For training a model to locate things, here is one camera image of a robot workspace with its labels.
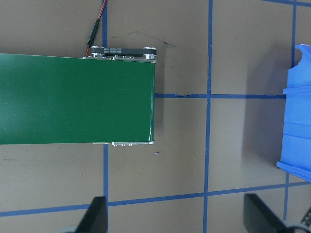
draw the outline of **red wire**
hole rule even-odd
[[[99,12],[99,15],[98,15],[97,19],[100,19],[102,17],[102,14],[103,14],[103,11],[104,11],[104,8],[106,6],[107,1],[108,0],[104,0],[102,8],[101,8],[101,11]]]
[[[106,6],[107,1],[108,1],[108,0],[104,0],[103,5],[102,5],[102,8],[101,8],[101,11],[99,12],[99,15],[98,15],[98,17],[97,17],[97,20],[100,20],[100,18],[102,17],[102,14],[103,14],[103,11],[104,11],[104,8],[105,8],[105,6]],[[87,50],[86,50],[86,55],[85,55],[85,57],[88,56],[89,49],[90,49],[90,48],[88,47]]]
[[[88,52],[89,52],[89,47],[86,49],[86,55],[85,55],[85,57],[88,56]]]

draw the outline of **black object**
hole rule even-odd
[[[311,207],[301,220],[301,223],[309,227],[311,225]]]
[[[93,46],[97,31],[98,31],[99,22],[100,20],[97,19],[93,25],[93,29],[91,30],[91,33],[89,34],[89,37],[86,43],[87,48],[90,48],[91,46]]]
[[[144,54],[156,55],[156,49],[125,49],[125,48],[104,48],[93,46],[90,49],[90,54],[92,53],[101,53],[106,56],[133,56],[133,57],[142,57]]]
[[[256,195],[244,195],[244,226],[248,233],[311,233],[303,224],[281,221]]]
[[[105,197],[95,197],[74,233],[105,233],[108,229]]]

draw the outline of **blue tape line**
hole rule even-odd
[[[296,15],[297,15],[297,5],[293,5],[293,26],[292,26],[292,68],[295,66],[295,41],[296,41]]]
[[[297,5],[297,6],[311,7],[311,3],[301,2],[301,1],[297,1],[297,2],[296,2],[296,5]]]
[[[207,94],[178,95],[178,94],[174,94],[174,93],[168,93],[168,94],[155,93],[155,98],[177,98],[177,99],[196,98],[196,99],[206,99],[207,98]]]
[[[213,0],[208,1],[208,70],[207,70],[207,107],[206,107],[206,140],[205,140],[205,169],[204,169],[204,204],[203,228],[207,233],[208,215],[208,168],[209,168],[209,141],[210,141],[210,112],[212,97],[212,53],[213,51]]]
[[[285,196],[284,196],[284,210],[283,210],[283,220],[286,220],[287,217],[287,206],[288,206],[288,184],[290,180],[290,175],[288,172],[286,172],[286,187],[285,187]]]
[[[109,146],[104,144],[104,196],[106,197],[107,204],[109,204],[109,192],[108,192],[108,158],[109,158]]]
[[[103,47],[108,47],[108,2],[106,3],[105,9],[102,15],[102,30],[103,30]]]
[[[295,183],[289,183],[288,187],[295,187],[295,186],[303,186],[303,185],[311,185],[310,182],[295,182]]]
[[[296,0],[263,0],[263,1],[269,1],[269,2],[275,2],[275,3],[283,3],[283,4],[288,4],[288,5],[297,5],[297,6],[311,7],[311,3],[303,2],[303,1],[296,1]]]
[[[260,191],[260,190],[285,188],[285,187],[286,187],[286,184],[283,183],[283,184],[258,186],[258,187],[250,187],[250,188],[236,188],[236,189],[228,189],[228,190],[221,190],[221,191],[211,191],[211,192],[208,192],[208,195],[217,196],[217,195],[224,195],[224,194],[254,192],[254,191]]]
[[[44,213],[62,212],[62,211],[73,211],[73,210],[85,210],[88,207],[89,207],[89,204],[83,204],[83,205],[70,205],[70,206],[42,208],[42,209],[6,211],[6,212],[0,212],[0,217],[20,216],[20,215],[35,215],[35,214],[44,214]]]
[[[285,188],[287,186],[294,187],[294,186],[304,186],[304,185],[311,185],[311,183],[310,182],[296,182],[296,183],[289,183],[289,184],[285,183],[285,184],[276,184],[276,185],[269,185],[269,186],[211,191],[211,192],[208,192],[207,194],[208,196],[217,196],[217,195],[234,194],[234,193],[242,193],[242,192],[260,191],[260,190],[267,190],[267,189]],[[130,205],[130,204],[149,203],[149,202],[167,201],[167,200],[180,200],[180,199],[189,199],[189,198],[201,198],[201,197],[205,198],[206,197],[205,193],[183,194],[183,195],[145,198],[145,199],[136,199],[136,200],[121,200],[121,201],[109,202],[108,205],[119,206],[119,205]],[[85,210],[88,207],[89,207],[89,204],[82,204],[82,205],[59,206],[59,207],[31,209],[31,210],[6,211],[6,212],[0,212],[0,217]]]
[[[292,0],[263,0],[263,1],[294,5],[294,2]]]
[[[165,197],[156,197],[156,198],[144,198],[144,199],[135,199],[135,200],[120,200],[110,202],[110,206],[120,206],[120,205],[132,205],[132,204],[141,204],[141,203],[150,203],[157,201],[166,201],[166,200],[179,200],[179,199],[188,199],[188,198],[200,198],[203,197],[204,193],[192,193],[192,194],[183,194],[183,195],[174,195],[174,196],[165,196]]]
[[[212,94],[212,99],[285,99],[285,95]]]

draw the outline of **blue bin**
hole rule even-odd
[[[288,72],[282,156],[277,166],[311,182],[311,46],[298,45],[302,59]]]

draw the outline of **scratch mark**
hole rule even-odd
[[[15,161],[15,159],[3,159],[3,161]]]
[[[132,34],[143,35],[143,36],[145,36],[147,38],[152,38],[152,39],[154,39],[156,41],[159,41],[159,42],[163,43],[165,45],[165,47],[167,47],[167,48],[177,48],[177,47],[179,47],[179,45],[175,45],[175,44],[169,43],[167,41],[161,40],[159,38],[156,38],[154,36],[151,36],[151,35],[148,35],[146,33],[139,32],[139,31],[130,32],[130,33],[126,34],[125,36],[112,36],[111,38],[112,39],[126,38],[126,37],[128,37],[128,36],[130,36]]]

